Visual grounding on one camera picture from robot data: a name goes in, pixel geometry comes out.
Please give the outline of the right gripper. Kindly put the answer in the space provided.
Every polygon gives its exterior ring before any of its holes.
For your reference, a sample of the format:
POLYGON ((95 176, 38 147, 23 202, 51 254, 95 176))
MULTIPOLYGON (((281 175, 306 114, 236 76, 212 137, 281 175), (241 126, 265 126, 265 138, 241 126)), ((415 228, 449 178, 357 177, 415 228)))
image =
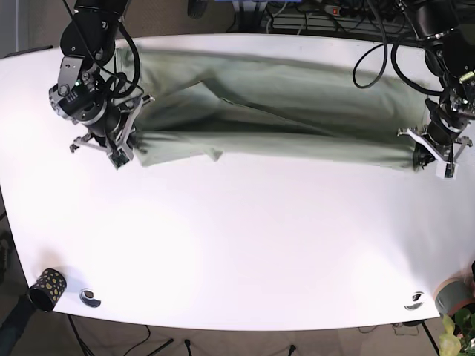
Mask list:
POLYGON ((71 150, 84 145, 104 152, 133 151, 134 121, 154 97, 140 92, 120 100, 113 93, 97 65, 86 69, 84 58, 62 59, 58 83, 49 90, 50 105, 63 119, 88 130, 74 140, 71 150))

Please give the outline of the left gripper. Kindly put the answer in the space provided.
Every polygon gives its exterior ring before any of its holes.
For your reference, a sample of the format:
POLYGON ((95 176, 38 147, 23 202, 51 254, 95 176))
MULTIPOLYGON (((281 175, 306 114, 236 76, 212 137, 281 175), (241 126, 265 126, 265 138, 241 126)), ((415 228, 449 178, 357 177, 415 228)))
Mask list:
MULTIPOLYGON (((468 78, 462 82, 443 70, 430 72, 439 77, 442 93, 439 94, 438 103, 425 100, 430 115, 426 137, 441 155, 445 155, 471 121, 474 121, 474 71, 467 72, 465 76, 468 78)), ((419 171, 436 158, 425 146, 416 143, 412 160, 413 170, 419 171)))

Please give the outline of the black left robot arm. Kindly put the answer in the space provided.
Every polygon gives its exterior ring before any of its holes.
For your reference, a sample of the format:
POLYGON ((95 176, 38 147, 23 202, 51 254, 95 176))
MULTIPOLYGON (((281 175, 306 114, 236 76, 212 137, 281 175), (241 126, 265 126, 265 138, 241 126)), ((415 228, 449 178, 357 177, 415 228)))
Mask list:
POLYGON ((438 176, 453 179, 462 149, 472 145, 462 133, 474 120, 474 45, 459 29, 452 1, 400 1, 399 6, 413 31, 393 43, 391 65, 406 85, 426 95, 430 121, 421 128, 401 129, 398 134, 416 143, 414 168, 436 162, 438 176), (427 68, 439 78, 441 91, 416 84, 397 65, 399 45, 411 36, 424 49, 427 68))

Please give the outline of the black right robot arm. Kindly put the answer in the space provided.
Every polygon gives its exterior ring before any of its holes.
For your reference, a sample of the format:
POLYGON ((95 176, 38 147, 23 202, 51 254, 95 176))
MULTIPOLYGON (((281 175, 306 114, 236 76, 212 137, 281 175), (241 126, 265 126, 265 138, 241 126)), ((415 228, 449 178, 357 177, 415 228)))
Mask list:
POLYGON ((87 129, 71 151, 89 147, 109 156, 133 154, 129 136, 147 96, 139 84, 138 49, 123 24, 127 7, 127 1, 77 1, 67 9, 71 22, 60 40, 63 59, 49 101, 58 116, 87 129), (117 34, 131 50, 132 77, 105 67, 114 57, 117 34))

